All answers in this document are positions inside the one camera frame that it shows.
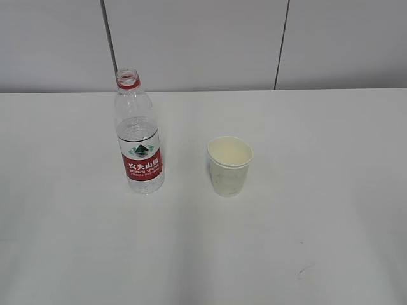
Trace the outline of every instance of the plastic water bottle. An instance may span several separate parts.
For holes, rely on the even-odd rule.
[[[153,104],[142,89],[136,70],[118,71],[116,81],[114,122],[128,184],[137,193],[149,194],[164,182]]]

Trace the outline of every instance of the green mountain logo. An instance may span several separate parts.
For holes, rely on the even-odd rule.
[[[149,151],[152,151],[154,149],[154,146],[150,144],[147,144],[146,146],[140,144],[137,148],[135,147],[131,148],[131,150],[129,150],[128,153],[131,154],[132,156],[144,158],[148,155]]]

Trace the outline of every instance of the bottle label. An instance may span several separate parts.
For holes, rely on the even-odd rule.
[[[158,132],[151,138],[138,142],[119,138],[119,145],[127,177],[136,181],[148,181],[161,173],[163,163]]]

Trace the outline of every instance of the cup rim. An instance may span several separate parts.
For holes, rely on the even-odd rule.
[[[251,157],[249,158],[249,160],[247,160],[245,163],[241,163],[241,164],[237,164],[237,165],[229,165],[229,164],[226,164],[226,163],[221,163],[221,162],[216,161],[216,160],[210,155],[210,152],[209,152],[209,145],[210,145],[211,143],[213,143],[215,140],[219,140],[219,139],[222,139],[222,138],[233,138],[233,139],[237,139],[237,140],[241,141],[243,144],[245,144],[245,145],[250,149]],[[208,144],[207,144],[207,153],[208,153],[209,159],[210,159],[211,161],[213,161],[215,164],[217,164],[217,165],[219,165],[219,166],[221,166],[221,167],[223,167],[223,168],[228,168],[228,169],[233,169],[233,170],[238,170],[238,169],[240,169],[240,168],[243,168],[243,167],[248,166],[249,163],[252,161],[252,159],[253,159],[253,154],[254,154],[254,153],[253,153],[253,148],[252,148],[248,143],[246,143],[246,142],[245,142],[243,139],[241,139],[241,138],[234,137],[234,136],[231,136],[231,135],[223,135],[223,136],[216,137],[216,138],[210,140],[210,141],[208,142]]]

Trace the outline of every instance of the red label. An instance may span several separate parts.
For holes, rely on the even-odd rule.
[[[127,177],[132,180],[151,180],[157,177],[163,169],[160,150],[157,150],[154,156],[144,160],[131,160],[124,154],[122,154],[122,156],[125,163]]]

